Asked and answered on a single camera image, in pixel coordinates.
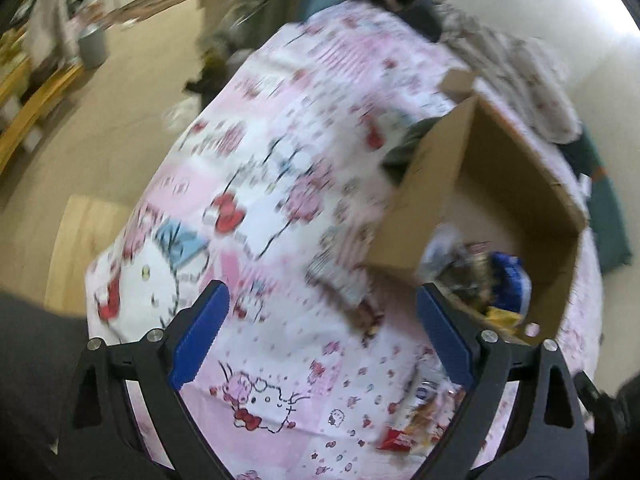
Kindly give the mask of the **white rice cake packet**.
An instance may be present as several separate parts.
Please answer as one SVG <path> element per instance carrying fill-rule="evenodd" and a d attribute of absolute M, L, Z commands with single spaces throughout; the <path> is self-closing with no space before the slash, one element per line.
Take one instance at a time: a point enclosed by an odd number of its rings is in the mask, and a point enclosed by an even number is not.
<path fill-rule="evenodd" d="M 458 388 L 447 379 L 414 378 L 378 441 L 378 449 L 430 454 L 454 417 L 457 393 Z"/>
<path fill-rule="evenodd" d="M 466 254 L 461 232 L 452 223 L 436 226 L 416 270 L 422 282 L 433 281 L 442 271 Z"/>

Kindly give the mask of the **yellow gold snack packet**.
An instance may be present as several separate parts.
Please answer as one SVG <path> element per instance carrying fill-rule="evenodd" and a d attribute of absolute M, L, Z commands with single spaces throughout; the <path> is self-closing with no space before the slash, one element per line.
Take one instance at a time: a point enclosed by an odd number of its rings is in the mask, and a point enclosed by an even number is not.
<path fill-rule="evenodd" d="M 486 321 L 505 332 L 514 333 L 523 322 L 523 317 L 518 312 L 499 309 L 489 306 L 485 313 Z"/>

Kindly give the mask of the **dark chocolate snack packet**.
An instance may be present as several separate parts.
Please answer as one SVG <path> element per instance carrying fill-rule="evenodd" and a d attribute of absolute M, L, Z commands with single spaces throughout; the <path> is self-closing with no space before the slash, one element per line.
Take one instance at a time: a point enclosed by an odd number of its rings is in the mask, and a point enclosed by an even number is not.
<path fill-rule="evenodd" d="M 467 306 L 485 310 L 492 300 L 492 276 L 487 242 L 457 244 L 438 280 Z"/>

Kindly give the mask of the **blue snack bag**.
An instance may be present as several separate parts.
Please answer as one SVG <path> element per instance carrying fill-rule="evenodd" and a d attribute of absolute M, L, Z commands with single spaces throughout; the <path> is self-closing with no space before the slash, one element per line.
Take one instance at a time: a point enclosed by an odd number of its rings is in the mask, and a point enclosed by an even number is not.
<path fill-rule="evenodd" d="M 521 260 L 505 252 L 489 254 L 491 305 L 525 318 L 532 298 L 532 281 Z"/>

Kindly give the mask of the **clear brown snack wrapper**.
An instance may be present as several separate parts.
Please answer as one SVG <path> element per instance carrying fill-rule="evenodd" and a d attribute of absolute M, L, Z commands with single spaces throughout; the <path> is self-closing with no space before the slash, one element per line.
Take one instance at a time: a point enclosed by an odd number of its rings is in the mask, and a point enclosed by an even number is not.
<path fill-rule="evenodd" d="M 328 292 L 345 310 L 355 311 L 372 299 L 367 273 L 341 264 L 333 247 L 322 249 L 311 259 L 306 278 Z"/>

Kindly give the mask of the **cardboard box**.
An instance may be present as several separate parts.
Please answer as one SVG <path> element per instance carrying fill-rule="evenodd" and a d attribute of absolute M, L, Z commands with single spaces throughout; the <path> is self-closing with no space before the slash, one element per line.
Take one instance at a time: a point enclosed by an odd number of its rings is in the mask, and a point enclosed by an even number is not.
<path fill-rule="evenodd" d="M 498 107 L 476 92 L 420 141 L 363 259 L 411 285 L 436 229 L 517 256 L 532 296 L 515 336 L 538 344 L 558 332 L 570 300 L 586 215 Z M 536 333 L 526 330 L 535 324 Z"/>

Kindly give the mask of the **pink cartoon bed sheet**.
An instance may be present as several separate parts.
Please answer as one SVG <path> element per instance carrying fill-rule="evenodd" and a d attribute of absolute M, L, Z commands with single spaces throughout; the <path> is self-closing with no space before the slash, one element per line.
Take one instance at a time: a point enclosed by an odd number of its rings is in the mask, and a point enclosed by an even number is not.
<path fill-rule="evenodd" d="M 420 458 L 378 440 L 433 349 L 414 285 L 363 264 L 399 185 L 381 168 L 408 127 L 459 103 L 439 90 L 460 58 L 397 16 L 346 1 L 279 29 L 175 140 L 127 225 L 86 276 L 89 333 L 126 344 L 167 326 L 213 280 L 229 312 L 180 390 L 235 479 L 407 479 Z M 484 81 L 586 214 L 559 149 Z M 324 248 L 361 269 L 351 311 L 306 278 Z M 603 287 L 588 224 L 552 339 L 568 367 L 598 364 Z"/>

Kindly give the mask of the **teal headboard cushion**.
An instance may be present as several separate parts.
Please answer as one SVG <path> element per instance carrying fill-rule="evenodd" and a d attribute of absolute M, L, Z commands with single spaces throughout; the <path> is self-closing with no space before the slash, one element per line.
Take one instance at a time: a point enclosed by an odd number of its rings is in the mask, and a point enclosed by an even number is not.
<path fill-rule="evenodd" d="M 559 145 L 559 150 L 578 181 L 589 179 L 586 204 L 601 272 L 609 274 L 629 266 L 634 255 L 623 208 L 586 126 L 582 126 L 582 135 L 576 141 Z"/>

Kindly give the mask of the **dark cloth beside box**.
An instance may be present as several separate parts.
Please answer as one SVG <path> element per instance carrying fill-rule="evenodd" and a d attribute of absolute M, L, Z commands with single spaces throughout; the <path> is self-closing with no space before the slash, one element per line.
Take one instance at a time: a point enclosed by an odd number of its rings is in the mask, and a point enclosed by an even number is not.
<path fill-rule="evenodd" d="M 408 127 L 399 143 L 383 157 L 381 168 L 393 185 L 401 184 L 421 140 L 439 121 L 439 117 L 430 117 L 414 122 Z"/>

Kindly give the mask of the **crumpled floral blanket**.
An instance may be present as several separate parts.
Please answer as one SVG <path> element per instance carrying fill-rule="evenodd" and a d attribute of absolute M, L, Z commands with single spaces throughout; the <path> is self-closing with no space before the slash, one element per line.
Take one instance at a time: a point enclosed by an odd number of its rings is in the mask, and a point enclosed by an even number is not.
<path fill-rule="evenodd" d="M 500 32 L 449 3 L 437 11 L 440 39 L 544 140 L 570 144 L 582 122 L 565 90 L 560 62 L 538 38 Z"/>

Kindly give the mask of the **grey trash bin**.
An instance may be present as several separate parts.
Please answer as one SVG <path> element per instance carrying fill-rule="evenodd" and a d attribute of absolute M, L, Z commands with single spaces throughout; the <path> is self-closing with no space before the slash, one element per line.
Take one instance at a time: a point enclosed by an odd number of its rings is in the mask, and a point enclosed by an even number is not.
<path fill-rule="evenodd" d="M 95 70 L 108 58 L 106 31 L 102 25 L 90 24 L 78 36 L 79 55 L 86 70 Z"/>

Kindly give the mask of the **brown floor mat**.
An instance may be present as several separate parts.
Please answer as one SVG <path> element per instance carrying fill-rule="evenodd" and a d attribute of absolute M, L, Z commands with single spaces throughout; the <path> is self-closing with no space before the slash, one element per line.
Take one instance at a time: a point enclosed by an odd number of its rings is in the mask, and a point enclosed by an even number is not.
<path fill-rule="evenodd" d="M 107 14 L 103 24 L 106 27 L 124 24 L 128 21 L 145 21 L 152 16 L 188 0 L 134 0 L 122 8 Z"/>

